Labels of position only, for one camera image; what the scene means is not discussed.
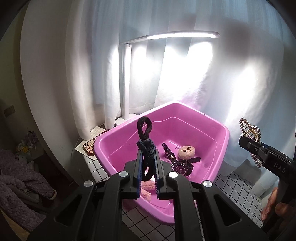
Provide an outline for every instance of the electrical outlet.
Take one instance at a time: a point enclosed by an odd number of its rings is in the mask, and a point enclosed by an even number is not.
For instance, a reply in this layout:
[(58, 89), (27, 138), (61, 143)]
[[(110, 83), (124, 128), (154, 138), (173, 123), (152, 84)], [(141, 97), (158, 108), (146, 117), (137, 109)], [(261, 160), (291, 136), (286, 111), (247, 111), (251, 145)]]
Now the electrical outlet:
[(3, 112), (4, 112), (5, 117), (8, 117), (15, 112), (15, 108), (12, 105), (12, 106), (6, 108)]

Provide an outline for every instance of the black hair tie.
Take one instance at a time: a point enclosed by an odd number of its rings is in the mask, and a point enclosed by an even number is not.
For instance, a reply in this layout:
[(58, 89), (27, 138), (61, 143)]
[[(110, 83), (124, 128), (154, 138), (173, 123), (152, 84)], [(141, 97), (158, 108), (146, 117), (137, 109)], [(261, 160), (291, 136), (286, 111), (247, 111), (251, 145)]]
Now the black hair tie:
[[(143, 133), (143, 125), (147, 124), (145, 133)], [(149, 181), (154, 175), (154, 154), (156, 146), (153, 141), (149, 138), (149, 133), (152, 130), (152, 122), (147, 116), (143, 116), (138, 119), (137, 122), (139, 141), (137, 142), (138, 148), (143, 152), (143, 165), (142, 165), (142, 181)]]

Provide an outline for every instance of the pink tub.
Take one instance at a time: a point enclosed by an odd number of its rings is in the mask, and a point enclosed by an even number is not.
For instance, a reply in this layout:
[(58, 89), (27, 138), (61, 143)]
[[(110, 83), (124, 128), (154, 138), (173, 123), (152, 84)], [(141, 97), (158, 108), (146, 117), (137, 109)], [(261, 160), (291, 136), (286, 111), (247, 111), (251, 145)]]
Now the pink tub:
[[(184, 145), (195, 147), (195, 157), (189, 180), (201, 183), (213, 181), (223, 161), (229, 139), (229, 130), (211, 117), (180, 102), (169, 102), (149, 110), (98, 137), (94, 144), (97, 159), (109, 176), (123, 170), (126, 162), (136, 159), (137, 119), (148, 116), (153, 123), (150, 138), (159, 150), (160, 159), (167, 160), (162, 148), (165, 142), (177, 154)], [(152, 193), (151, 202), (142, 197), (136, 205), (146, 210), (155, 220), (174, 225), (174, 210), (171, 200), (158, 200)]]

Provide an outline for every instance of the beige plush ball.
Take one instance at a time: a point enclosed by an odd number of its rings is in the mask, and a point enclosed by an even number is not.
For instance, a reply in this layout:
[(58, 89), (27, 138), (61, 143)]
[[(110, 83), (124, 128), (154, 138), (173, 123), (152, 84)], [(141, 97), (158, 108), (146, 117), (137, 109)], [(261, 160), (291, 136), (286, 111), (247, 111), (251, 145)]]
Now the beige plush ball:
[(195, 148), (193, 146), (182, 146), (178, 150), (178, 157), (181, 160), (189, 160), (190, 158), (194, 157), (195, 154)]

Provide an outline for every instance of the curtain fold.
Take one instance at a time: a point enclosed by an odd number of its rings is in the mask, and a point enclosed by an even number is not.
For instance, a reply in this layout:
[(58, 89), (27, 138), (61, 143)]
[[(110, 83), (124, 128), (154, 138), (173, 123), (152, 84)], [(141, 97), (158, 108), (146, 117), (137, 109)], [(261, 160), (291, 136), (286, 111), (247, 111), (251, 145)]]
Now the curtain fold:
[[(86, 2), (93, 4), (88, 11)], [(179, 100), (224, 123), (230, 130), (224, 161), (233, 167), (224, 170), (225, 175), (249, 158), (238, 146), (241, 117), (260, 127), (263, 142), (292, 157), (296, 73), (291, 63), (296, 60), (296, 44), (267, 1), (93, 0), (74, 1), (73, 8), (66, 63), (81, 137), (98, 122), (98, 115), (104, 117), (107, 128), (120, 115), (120, 43), (166, 31), (217, 31), (219, 39), (168, 38), (133, 44), (130, 112), (140, 114)], [(91, 23), (80, 21), (90, 16)], [(86, 29), (91, 32), (91, 44), (84, 41)], [(96, 106), (101, 106), (101, 112), (94, 112)], [(253, 180), (263, 187), (258, 193), (274, 183), (268, 170), (260, 172), (262, 178)]]

